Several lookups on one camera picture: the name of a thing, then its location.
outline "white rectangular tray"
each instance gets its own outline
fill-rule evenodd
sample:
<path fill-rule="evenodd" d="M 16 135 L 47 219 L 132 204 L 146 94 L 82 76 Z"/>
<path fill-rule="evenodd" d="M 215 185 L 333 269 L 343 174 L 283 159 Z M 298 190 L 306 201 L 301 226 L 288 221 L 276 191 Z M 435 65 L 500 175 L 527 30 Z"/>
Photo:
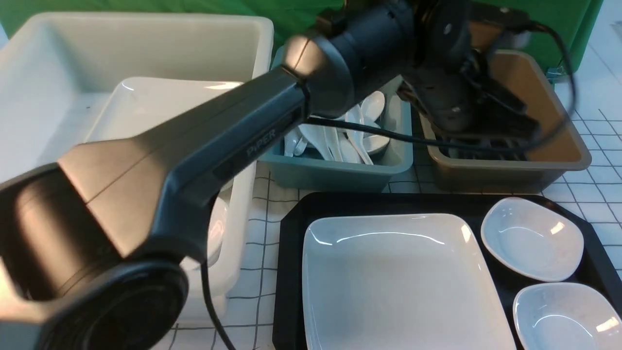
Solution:
<path fill-rule="evenodd" d="M 0 182 L 54 162 L 84 142 L 124 79 L 247 82 L 268 71 L 273 37 L 269 19 L 251 16 L 51 12 L 32 17 L 0 50 Z M 121 123 L 92 137 L 129 136 L 119 131 L 130 130 Z M 239 277 L 254 174 L 253 163 L 221 194 L 235 220 L 221 247 L 226 258 L 210 267 L 220 316 Z M 189 273 L 189 279 L 194 290 L 184 310 L 192 312 L 182 313 L 180 322 L 209 326 L 200 274 Z"/>
<path fill-rule="evenodd" d="M 454 215 L 316 220 L 302 304 L 309 350 L 516 348 L 475 236 Z"/>

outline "black grid line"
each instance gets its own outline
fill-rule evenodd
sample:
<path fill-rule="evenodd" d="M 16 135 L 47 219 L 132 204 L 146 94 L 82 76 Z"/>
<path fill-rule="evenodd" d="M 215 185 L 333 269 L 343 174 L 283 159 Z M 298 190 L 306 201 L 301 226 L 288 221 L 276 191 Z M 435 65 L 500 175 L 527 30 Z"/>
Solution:
<path fill-rule="evenodd" d="M 412 169 L 415 171 L 415 176 L 417 176 L 417 187 L 419 188 L 419 193 L 423 193 L 423 191 L 421 191 L 421 182 L 419 181 L 421 177 L 419 176 L 419 172 L 417 171 L 417 166 L 413 164 Z"/>
<path fill-rule="evenodd" d="M 270 203 L 290 203 L 290 202 L 298 202 L 298 199 L 290 199 L 288 201 L 277 201 L 275 199 L 268 199 L 263 197 L 253 197 L 253 199 L 263 199 L 264 201 L 268 201 Z"/>
<path fill-rule="evenodd" d="M 250 244 L 250 245 L 263 245 L 263 246 L 267 246 L 267 245 L 277 245 L 277 244 L 279 244 L 279 243 L 278 243 L 278 242 L 276 242 L 276 243 L 246 242 L 246 244 Z"/>
<path fill-rule="evenodd" d="M 615 80 L 618 82 L 618 84 L 622 85 L 622 82 L 618 79 L 618 76 L 615 75 L 615 73 L 613 73 L 613 70 L 611 69 L 611 67 L 609 67 L 607 62 L 605 62 L 605 60 L 603 60 L 603 57 L 596 51 L 596 49 L 594 49 L 594 47 L 589 42 L 588 42 L 587 45 L 590 47 L 590 49 L 592 49 L 592 51 L 594 51 L 594 54 L 596 54 L 596 57 L 598 57 L 600 62 L 602 62 L 605 67 L 607 67 L 607 70 L 609 70 L 609 73 L 611 73 L 611 75 L 613 76 L 613 78 L 615 78 Z"/>
<path fill-rule="evenodd" d="M 568 186 L 568 191 L 570 191 L 570 195 L 572 196 L 572 199 L 574 199 L 574 200 L 575 200 L 575 204 L 577 205 L 577 208 L 579 208 L 579 212 L 581 213 L 581 215 L 583 216 L 583 218 L 584 218 L 585 220 L 587 220 L 587 218 L 585 217 L 585 213 L 583 212 L 583 209 L 581 209 L 581 206 L 580 206 L 580 205 L 579 205 L 579 203 L 577 202 L 577 198 L 575 197 L 575 194 L 574 194 L 574 193 L 572 193 L 572 188 L 570 188 L 570 186 L 569 186 L 569 185 L 567 185 L 567 186 Z"/>
<path fill-rule="evenodd" d="M 264 220 L 264 219 L 248 219 L 249 221 L 261 221 L 261 222 L 267 222 L 268 224 L 278 224 L 281 221 L 280 220 Z"/>
<path fill-rule="evenodd" d="M 592 174 L 590 173 L 590 171 L 587 171 L 588 175 L 590 175 L 590 178 L 592 179 L 592 181 L 594 181 L 594 183 L 596 183 L 596 181 L 594 180 L 594 177 L 592 176 Z M 603 197 L 603 200 L 605 201 L 605 204 L 607 205 L 607 208 L 609 208 L 609 211 L 611 212 L 611 214 L 613 215 L 613 218 L 618 220 L 618 218 L 616 217 L 616 215 L 614 214 L 613 209 L 611 208 L 611 206 L 609 205 L 609 202 L 605 199 L 605 195 L 603 194 L 603 191 L 600 190 L 600 187 L 598 187 L 597 184 L 595 184 L 594 186 L 596 186 L 596 189 L 598 189 L 598 193 L 600 193 L 600 195 Z"/>
<path fill-rule="evenodd" d="M 211 341 L 211 350 L 214 350 L 214 347 L 216 346 L 216 337 L 218 336 L 218 332 L 216 332 L 214 330 L 214 339 Z"/>
<path fill-rule="evenodd" d="M 261 298 L 262 296 L 271 296 L 271 295 L 276 295 L 276 293 L 268 293 L 268 294 L 263 294 L 263 295 L 258 295 L 258 296 L 230 296 L 228 299 L 257 299 L 257 298 Z"/>
<path fill-rule="evenodd" d="M 256 324 L 231 324 L 229 326 L 223 326 L 223 328 L 250 328 L 250 327 L 263 327 L 272 326 L 272 323 L 256 323 Z M 179 327 L 179 331 L 198 331 L 201 329 L 215 329 L 214 326 L 205 327 Z"/>
<path fill-rule="evenodd" d="M 257 267 L 257 268 L 240 268 L 241 271 L 259 271 L 259 270 L 268 270 L 268 271 L 276 271 L 273 267 Z"/>
<path fill-rule="evenodd" d="M 271 173 L 268 172 L 268 189 L 267 189 L 267 196 L 268 198 L 270 198 L 270 177 L 271 177 Z M 269 208 L 270 206 L 270 201 L 266 201 L 266 224 L 264 225 L 264 248 L 263 248 L 263 254 L 261 257 L 261 267 L 264 267 L 264 262 L 266 261 L 266 240 L 267 240 L 267 236 L 268 236 L 268 211 L 270 210 Z M 264 288 L 264 270 L 261 270 L 261 276 L 259 277 L 259 295 L 261 295 L 261 292 L 263 291 Z M 259 300 L 257 300 L 257 313 L 255 314 L 255 324 L 259 324 L 259 305 L 260 305 L 260 300 L 261 298 L 259 298 Z M 255 338 L 253 340 L 253 349 L 257 347 L 257 335 L 259 333 L 259 326 L 255 325 Z"/>
<path fill-rule="evenodd" d="M 173 344 L 175 344 L 175 339 L 177 339 L 177 331 L 179 330 L 179 323 L 175 325 L 175 329 L 173 330 L 173 340 L 170 341 L 169 350 L 173 348 Z"/>

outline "white ceramic bowl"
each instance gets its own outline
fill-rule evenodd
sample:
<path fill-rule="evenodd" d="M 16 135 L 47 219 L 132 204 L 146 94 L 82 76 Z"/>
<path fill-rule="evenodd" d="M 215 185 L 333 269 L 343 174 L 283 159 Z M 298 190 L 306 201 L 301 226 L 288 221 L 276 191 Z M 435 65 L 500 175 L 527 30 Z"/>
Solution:
<path fill-rule="evenodd" d="M 316 220 L 302 306 L 309 350 L 515 349 L 475 236 L 454 215 Z"/>
<path fill-rule="evenodd" d="M 514 299 L 514 324 L 525 350 L 620 350 L 622 321 L 596 290 L 543 283 Z"/>
<path fill-rule="evenodd" d="M 570 277 L 583 256 L 583 234 L 570 220 L 522 198 L 505 198 L 486 214 L 481 240 L 503 265 L 535 280 Z"/>

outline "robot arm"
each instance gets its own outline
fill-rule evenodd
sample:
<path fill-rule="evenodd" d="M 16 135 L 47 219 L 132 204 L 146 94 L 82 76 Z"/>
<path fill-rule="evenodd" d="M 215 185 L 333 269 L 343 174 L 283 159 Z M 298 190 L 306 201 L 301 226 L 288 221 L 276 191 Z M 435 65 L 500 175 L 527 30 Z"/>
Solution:
<path fill-rule="evenodd" d="M 222 185 L 311 114 L 340 116 L 401 74 L 441 129 L 476 127 L 473 88 L 459 76 L 473 62 L 469 6 L 391 0 L 325 11 L 291 38 L 277 69 L 0 185 L 0 347 L 151 347 L 185 302 L 179 262 L 207 258 Z"/>

